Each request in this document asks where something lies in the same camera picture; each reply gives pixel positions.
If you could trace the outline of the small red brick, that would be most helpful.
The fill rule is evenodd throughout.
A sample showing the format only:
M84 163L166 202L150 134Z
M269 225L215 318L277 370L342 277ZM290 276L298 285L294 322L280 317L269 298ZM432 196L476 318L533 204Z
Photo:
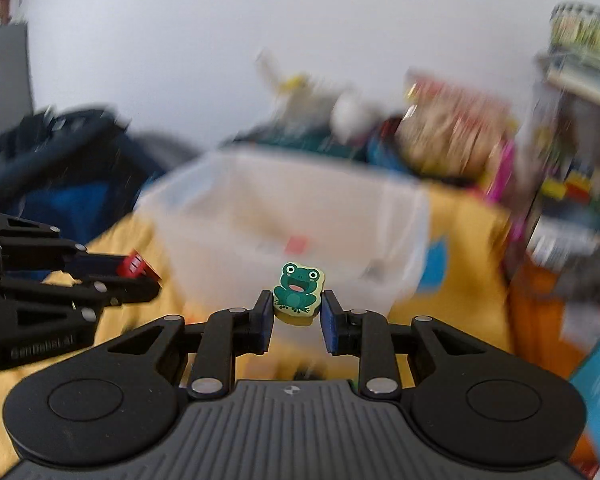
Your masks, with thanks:
M120 278L148 280L156 283L160 281L159 274L137 250L133 250L122 259L117 266L116 272Z

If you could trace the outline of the green frog eraser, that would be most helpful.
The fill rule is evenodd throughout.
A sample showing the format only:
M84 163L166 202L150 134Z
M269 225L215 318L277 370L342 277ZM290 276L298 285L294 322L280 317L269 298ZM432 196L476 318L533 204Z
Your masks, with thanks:
M313 318L321 304L325 274L313 266L287 262L273 287L274 308L290 318Z

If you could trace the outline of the dark blue bag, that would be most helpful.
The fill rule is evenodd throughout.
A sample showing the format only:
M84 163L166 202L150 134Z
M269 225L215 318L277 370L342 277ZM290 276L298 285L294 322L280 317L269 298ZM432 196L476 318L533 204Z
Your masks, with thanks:
M86 244L130 214L146 186L200 155L159 133L130 133L111 110L29 115L0 134L0 213Z

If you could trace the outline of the white plastic bin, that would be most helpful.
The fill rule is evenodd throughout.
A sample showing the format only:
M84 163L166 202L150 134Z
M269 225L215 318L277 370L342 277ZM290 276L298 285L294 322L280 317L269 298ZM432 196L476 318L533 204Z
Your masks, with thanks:
M295 262L348 308L388 313L411 297L429 244L427 191L370 166L279 148L224 148L140 194L185 298L248 307Z

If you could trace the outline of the yellow cloth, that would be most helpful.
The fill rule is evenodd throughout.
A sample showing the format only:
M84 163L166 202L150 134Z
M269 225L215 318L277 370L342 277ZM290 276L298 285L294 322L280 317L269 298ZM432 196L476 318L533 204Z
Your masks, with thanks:
M398 301L389 318L406 324L428 314L498 348L512 348L507 321L506 287L501 274L508 220L501 208L461 192L433 185L429 189L430 240L446 248L446 265L439 286ZM162 291L149 304L108 309L99 323L96 342L118 335L167 314L183 315L187 322L202 322L207 313L182 295L170 261L147 214L128 214L93 240L92 252L128 254L138 250L161 278ZM0 478L17 463L2 422L3 404L21 379L50 366L43 361L0 373Z

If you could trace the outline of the blue black helmet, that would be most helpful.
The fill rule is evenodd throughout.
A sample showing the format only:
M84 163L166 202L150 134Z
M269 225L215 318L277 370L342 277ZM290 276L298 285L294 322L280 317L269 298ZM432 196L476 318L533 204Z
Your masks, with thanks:
M365 159L370 166L385 169L396 174L421 179L402 157L396 132L402 122L402 116L393 115L378 124L365 143Z

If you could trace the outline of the orange box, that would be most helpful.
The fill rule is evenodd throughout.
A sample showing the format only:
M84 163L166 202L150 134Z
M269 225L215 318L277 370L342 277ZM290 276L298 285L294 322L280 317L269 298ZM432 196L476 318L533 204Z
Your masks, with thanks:
M509 285L509 326L517 356L567 378L600 340L600 306L550 296L556 281L524 259Z

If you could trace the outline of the snack bag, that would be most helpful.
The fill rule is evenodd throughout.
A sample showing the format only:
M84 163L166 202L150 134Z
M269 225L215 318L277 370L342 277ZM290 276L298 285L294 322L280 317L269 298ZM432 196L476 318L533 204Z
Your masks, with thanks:
M405 104L394 142L422 176L476 182L515 133L506 99L422 70L407 72Z

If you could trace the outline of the white plastic bag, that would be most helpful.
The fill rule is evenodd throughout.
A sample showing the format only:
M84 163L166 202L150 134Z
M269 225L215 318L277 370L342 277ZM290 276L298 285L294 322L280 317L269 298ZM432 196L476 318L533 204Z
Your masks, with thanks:
M352 143L381 122L381 109L350 84L332 84L305 73L286 75L268 50L256 57L256 69L274 98L271 122L285 136L321 129L341 143Z

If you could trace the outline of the clear toy block box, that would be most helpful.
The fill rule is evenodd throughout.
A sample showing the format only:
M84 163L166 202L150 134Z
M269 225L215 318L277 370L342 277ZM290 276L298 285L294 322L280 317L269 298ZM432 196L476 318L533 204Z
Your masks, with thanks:
M526 253L557 271L600 248L600 105L543 88L529 128Z

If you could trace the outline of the stack of books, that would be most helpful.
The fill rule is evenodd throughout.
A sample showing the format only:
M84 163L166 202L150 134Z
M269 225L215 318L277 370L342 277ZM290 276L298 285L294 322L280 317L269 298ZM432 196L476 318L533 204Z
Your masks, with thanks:
M600 106L600 56L562 51L539 53L535 59L549 84Z

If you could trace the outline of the round tin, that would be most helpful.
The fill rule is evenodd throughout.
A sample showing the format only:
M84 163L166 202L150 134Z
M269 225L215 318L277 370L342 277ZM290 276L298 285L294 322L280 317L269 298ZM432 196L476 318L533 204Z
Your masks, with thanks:
M565 1L550 14L550 47L600 53L600 6Z

